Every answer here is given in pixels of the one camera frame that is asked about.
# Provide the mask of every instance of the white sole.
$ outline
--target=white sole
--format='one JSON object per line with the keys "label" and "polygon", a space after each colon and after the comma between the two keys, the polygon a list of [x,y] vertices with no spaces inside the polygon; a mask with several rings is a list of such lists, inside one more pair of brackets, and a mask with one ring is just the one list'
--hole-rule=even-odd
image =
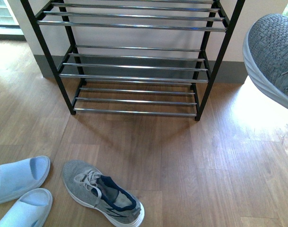
{"label": "white sole", "polygon": [[70,194],[70,196],[79,204],[81,204],[82,206],[84,207],[88,207],[88,208],[92,208],[92,209],[96,209],[98,211],[100,211],[102,214],[104,214],[104,216],[116,227],[138,227],[140,226],[140,224],[142,223],[143,219],[144,219],[144,216],[145,216],[145,210],[144,210],[144,207],[143,205],[141,204],[140,202],[140,214],[138,216],[138,218],[136,220],[134,220],[133,222],[129,223],[129,224],[123,224],[123,223],[120,223],[118,222],[117,220],[113,219],[112,217],[110,217],[109,215],[107,215],[106,213],[102,212],[101,210],[99,210],[98,208],[88,204],[88,203],[85,203],[83,202],[82,200],[78,199],[76,196],[74,196],[68,189],[68,187],[66,186],[65,184],[65,187],[68,191],[68,193]]}
{"label": "white sole", "polygon": [[255,86],[267,97],[273,99],[275,102],[281,104],[288,109],[288,96],[286,96],[283,92],[281,92],[273,84],[271,84],[255,64],[249,49],[249,32],[250,29],[244,38],[243,56],[244,65],[247,69],[250,79],[255,84]]}

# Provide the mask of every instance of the gray baseboard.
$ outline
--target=gray baseboard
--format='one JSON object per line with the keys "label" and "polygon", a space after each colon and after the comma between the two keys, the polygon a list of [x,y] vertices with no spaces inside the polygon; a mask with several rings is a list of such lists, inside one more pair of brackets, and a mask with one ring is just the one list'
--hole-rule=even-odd
{"label": "gray baseboard", "polygon": [[[41,69],[41,72],[45,78],[50,78],[53,77],[53,74],[50,70],[50,67],[48,65],[48,62],[46,58],[43,55],[35,55],[35,59]],[[53,56],[53,59],[57,64],[59,64],[62,60],[62,56]],[[111,62],[112,64],[126,64],[126,65],[132,65],[133,62],[128,61],[128,62],[123,62],[123,60],[119,59],[107,59],[107,61]],[[92,62],[91,59],[82,59],[82,63],[90,63]],[[95,59],[95,62],[98,64],[103,64],[105,62],[105,59]],[[145,65],[146,61],[141,60],[141,64]],[[210,66],[213,68],[215,61],[210,61]],[[148,62],[148,65],[151,66],[168,66],[170,65],[171,67],[194,67],[192,65],[193,63],[187,63],[184,64],[182,62],[175,62],[174,64],[166,61],[151,61]],[[164,76],[164,72],[159,70],[159,71],[150,71],[150,70],[117,70],[117,69],[102,69],[102,68],[96,68],[95,71],[93,72],[93,68],[84,68],[84,71],[86,74],[96,74],[96,75],[116,75],[116,76],[146,76],[146,77],[157,77],[157,78],[191,78],[192,73],[191,72],[178,72],[176,71],[169,71],[166,73],[166,76]],[[67,67],[63,73],[68,73],[68,74],[77,74],[77,69],[76,67]],[[247,78],[247,71],[245,69],[244,63],[243,62],[238,62],[238,61],[223,61],[216,81],[217,83],[238,83],[238,84],[243,84],[245,79]]]}

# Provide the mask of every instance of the sneaker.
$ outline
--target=sneaker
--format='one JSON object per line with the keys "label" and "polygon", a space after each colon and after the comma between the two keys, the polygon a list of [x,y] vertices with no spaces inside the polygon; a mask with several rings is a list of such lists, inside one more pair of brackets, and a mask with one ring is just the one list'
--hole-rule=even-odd
{"label": "sneaker", "polygon": [[138,227],[142,223],[145,211],[141,202],[94,166],[71,160],[64,165],[63,179],[76,202],[102,212],[115,226]]}

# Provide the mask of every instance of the slide sandal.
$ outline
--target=slide sandal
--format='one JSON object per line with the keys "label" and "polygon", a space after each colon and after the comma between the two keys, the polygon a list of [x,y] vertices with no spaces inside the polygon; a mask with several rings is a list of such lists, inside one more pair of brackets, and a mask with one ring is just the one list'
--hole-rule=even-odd
{"label": "slide sandal", "polygon": [[5,214],[0,227],[42,227],[52,206],[52,195],[44,188],[27,192]]}
{"label": "slide sandal", "polygon": [[37,156],[0,165],[0,204],[40,187],[50,169],[47,156]]}

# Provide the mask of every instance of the shoe tongue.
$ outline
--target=shoe tongue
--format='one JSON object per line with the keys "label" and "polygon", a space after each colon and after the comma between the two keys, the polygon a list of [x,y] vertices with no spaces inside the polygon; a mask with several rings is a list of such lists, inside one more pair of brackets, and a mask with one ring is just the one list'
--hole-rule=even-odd
{"label": "shoe tongue", "polygon": [[111,202],[114,203],[119,195],[119,191],[115,188],[108,187],[104,184],[102,178],[97,181],[97,187],[101,190],[102,194]]}

